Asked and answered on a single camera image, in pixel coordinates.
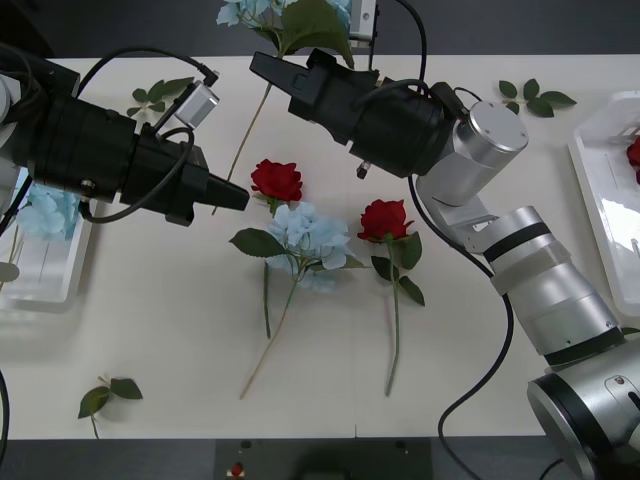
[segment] white table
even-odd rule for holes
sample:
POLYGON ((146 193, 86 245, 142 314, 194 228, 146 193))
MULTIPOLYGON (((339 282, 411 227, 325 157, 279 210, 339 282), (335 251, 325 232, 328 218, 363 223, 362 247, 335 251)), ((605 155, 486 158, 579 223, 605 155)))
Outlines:
MULTIPOLYGON (((224 176, 265 83, 249 72, 248 57, 205 62, 222 74, 214 89, 221 103, 198 129, 196 142, 210 169, 224 176)), ((61 63, 84 73, 93 61, 61 63)), ((358 63, 364 68, 365 59, 358 63)), ((377 57, 376 67, 391 78, 414 78, 418 58, 377 57)), ((530 145, 482 197, 497 214, 534 205, 611 304, 566 141, 610 93, 638 87, 640 56, 431 57, 427 72, 430 82, 446 80, 485 99, 499 98, 500 79, 536 77, 543 89, 578 100, 555 119, 522 114, 530 145)), ((84 97, 124 112, 134 88, 195 73, 171 59, 118 60, 84 97)), ((210 208, 197 207, 193 225, 181 228, 140 212, 95 227, 71 312, 3 319, 0 363, 11 393, 11 438, 91 438, 89 422, 76 416, 80 398, 100 374, 133 377, 145 396, 101 413, 105 438, 436 434, 441 412, 494 361, 505 333, 502 302, 480 272, 421 224, 405 181, 375 169, 358 180, 358 160, 321 127, 288 114, 287 105, 284 94, 272 93, 234 176, 237 183, 248 187, 250 172, 264 158, 298 162, 305 198, 346 219, 354 237, 361 212, 377 198, 404 198, 422 235, 424 256, 412 277, 427 307, 401 301, 402 358, 391 398, 383 394, 391 290, 373 271, 357 271, 345 273, 334 294, 303 292, 294 300, 280 341, 240 401, 265 345, 262 263, 228 240, 241 228, 266 225, 268 213, 256 201, 245 213, 219 211, 214 218, 210 208)), ((352 244, 367 258, 369 246, 357 239, 352 244)), ((274 283, 275 318, 287 285, 274 283)), ((451 418, 448 433, 540 434, 525 390, 545 366, 518 326, 506 364, 451 418)))

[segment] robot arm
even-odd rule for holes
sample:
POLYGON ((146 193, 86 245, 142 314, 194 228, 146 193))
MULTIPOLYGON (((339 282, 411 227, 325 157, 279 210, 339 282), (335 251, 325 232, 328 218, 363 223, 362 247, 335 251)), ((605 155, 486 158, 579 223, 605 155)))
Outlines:
MULTIPOLYGON (((216 79, 211 72, 205 82, 216 79)), ((218 102, 207 85, 198 81, 188 86, 156 126, 145 124, 137 134, 134 120, 76 98, 78 82, 79 75, 71 70, 0 45, 3 212, 18 167, 28 168, 37 183, 85 199, 113 202, 120 193, 120 201, 132 205, 148 197, 142 208, 184 226, 193 221, 196 202, 244 210, 246 190, 211 175, 199 147, 158 134, 172 115, 185 125, 183 130, 193 131, 218 102), (183 155, 184 166, 150 196, 183 155)))
POLYGON ((528 143, 519 117, 499 104, 467 111, 446 84, 430 96, 387 89, 368 103, 378 72, 353 72, 314 51, 307 68, 264 54, 251 70, 291 95, 289 112, 325 127, 362 160, 398 177, 417 174, 418 194, 450 239, 481 254, 508 294, 548 373, 528 397, 541 426, 584 480, 623 478, 640 458, 640 340, 625 341, 600 295, 578 272, 533 207, 491 215, 477 194, 528 143))

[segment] silver cylinder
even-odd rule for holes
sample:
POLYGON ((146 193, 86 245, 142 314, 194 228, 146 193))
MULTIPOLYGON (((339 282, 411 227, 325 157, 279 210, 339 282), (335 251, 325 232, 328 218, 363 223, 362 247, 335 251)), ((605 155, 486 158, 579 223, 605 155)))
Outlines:
POLYGON ((423 180, 424 188, 446 205, 465 205, 528 142, 517 115, 499 103, 478 102, 468 118, 455 125, 444 156, 423 180))
POLYGON ((597 428, 588 422, 597 423, 606 436, 607 449, 620 453, 628 450, 640 425, 640 408, 634 403, 634 396, 640 398, 638 387, 640 339, 531 382, 527 396, 540 425, 569 468, 579 478, 591 480, 596 478, 592 465, 595 458, 588 447, 592 438, 584 434, 592 435, 597 428), (545 380, 553 375, 575 395, 574 401, 568 403, 566 394, 543 388, 548 385, 545 380))
POLYGON ((520 208, 489 224, 477 240, 484 251, 504 239, 515 241, 490 265, 494 285, 508 293, 537 352, 560 352, 616 329, 616 318, 553 234, 513 240, 532 225, 543 225, 538 213, 533 207, 520 208))

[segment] metal bracket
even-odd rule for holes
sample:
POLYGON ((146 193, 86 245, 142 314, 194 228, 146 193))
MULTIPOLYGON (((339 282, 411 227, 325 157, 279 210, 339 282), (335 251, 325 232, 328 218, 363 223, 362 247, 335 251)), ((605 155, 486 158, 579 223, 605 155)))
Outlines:
POLYGON ((491 215, 477 195, 461 207, 451 207, 433 197, 420 197, 436 226, 470 253, 484 253, 480 232, 498 217, 491 215))
POLYGON ((354 48, 366 48, 373 40, 376 18, 376 0, 353 0, 351 5, 351 32, 354 48))

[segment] light blue hydrangea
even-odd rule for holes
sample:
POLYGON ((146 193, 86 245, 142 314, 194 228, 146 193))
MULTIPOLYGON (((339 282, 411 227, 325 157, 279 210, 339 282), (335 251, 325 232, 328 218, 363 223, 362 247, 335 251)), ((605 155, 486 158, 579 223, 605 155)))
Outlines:
MULTIPOLYGON (((353 256, 347 247, 349 230, 346 223, 318 214, 315 207, 307 202, 300 202, 293 210, 287 204, 278 207, 267 231, 289 252, 308 263, 321 262, 325 270, 342 268, 347 263, 347 256, 353 256)), ((289 255, 268 258, 267 263, 272 268, 298 274, 298 265, 289 255)), ((333 283, 328 272, 309 270, 300 286, 328 291, 333 283)))
MULTIPOLYGON (((216 22, 218 25, 227 24, 228 26, 237 25, 240 19, 250 27, 259 27, 257 19, 268 8, 273 12, 282 16, 282 11, 297 2, 298 0, 225 0, 226 4, 220 9, 216 22)), ((349 31, 351 24, 351 3, 352 0, 327 0, 327 3, 336 9, 338 18, 349 31)))
POLYGON ((78 220, 78 202, 77 195, 34 184, 16 221, 26 235, 44 240, 68 239, 78 220))
POLYGON ((230 27, 237 25, 240 18, 252 27, 260 24, 255 20, 271 6, 271 0, 225 0, 224 5, 218 13, 216 22, 218 25, 227 24, 230 27))

